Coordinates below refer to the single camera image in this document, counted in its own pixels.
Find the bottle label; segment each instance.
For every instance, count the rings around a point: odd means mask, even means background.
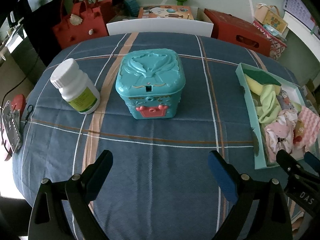
[[[81,95],[79,95],[77,98],[71,100],[68,103],[78,112],[83,113],[83,112],[89,111],[97,102],[97,100],[98,99],[95,97],[95,95],[87,87],[81,93]]]

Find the pink cloth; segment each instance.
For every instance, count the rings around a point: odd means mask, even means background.
[[[303,106],[298,119],[303,123],[302,140],[296,142],[298,149],[305,147],[305,151],[316,142],[320,130],[320,117],[314,114],[309,108]]]
[[[291,152],[293,148],[293,130],[297,121],[298,116],[294,110],[282,110],[278,114],[276,121],[264,128],[267,155],[270,163],[276,162],[276,154],[279,150]]]

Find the pegboard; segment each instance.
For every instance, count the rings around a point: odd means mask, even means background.
[[[301,0],[284,0],[283,9],[301,21],[310,30],[315,23],[311,20],[311,14]]]

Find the teal cardboard tray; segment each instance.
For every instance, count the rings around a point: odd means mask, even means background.
[[[261,136],[261,130],[260,130],[260,126],[259,126],[258,116],[256,113],[256,109],[254,106],[252,95],[250,93],[249,86],[247,84],[247,81],[246,81],[244,73],[243,73],[243,69],[249,69],[249,70],[254,70],[254,71],[264,71],[264,72],[267,72],[267,71],[250,66],[250,65],[247,65],[247,64],[244,64],[244,63],[240,63],[236,69],[236,75],[238,76],[240,85],[244,88],[244,99],[245,99],[245,102],[247,105],[249,119],[250,119],[250,125],[251,125],[252,131],[253,131],[252,136],[256,137],[256,138],[253,138],[253,141],[254,141],[254,149],[253,149],[253,151],[254,151],[254,168],[257,170],[257,169],[276,167],[278,165],[267,166],[267,162],[266,162],[265,155],[264,155],[264,148],[263,148],[263,142],[262,142],[262,136]],[[292,101],[299,103],[302,106],[305,106],[305,103],[303,101],[301,93],[295,84],[288,82],[287,80],[285,80],[281,77],[278,77],[270,72],[267,72],[267,73],[281,83],[282,87],[288,93],[288,96]],[[310,151],[312,153],[314,153],[315,146],[313,146],[310,149]]]

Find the screw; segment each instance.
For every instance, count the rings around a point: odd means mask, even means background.
[[[279,184],[279,180],[277,180],[277,179],[272,179],[271,181],[273,184],[276,184],[276,185]]]
[[[80,174],[76,173],[76,174],[73,174],[72,177],[71,177],[72,180],[78,180],[80,179]]]
[[[249,177],[248,174],[242,174],[242,175],[241,175],[241,179],[243,179],[243,180],[249,180],[250,177]]]
[[[43,178],[43,179],[41,180],[41,183],[42,183],[42,184],[47,184],[49,181],[50,181],[50,180],[49,180],[48,178]]]

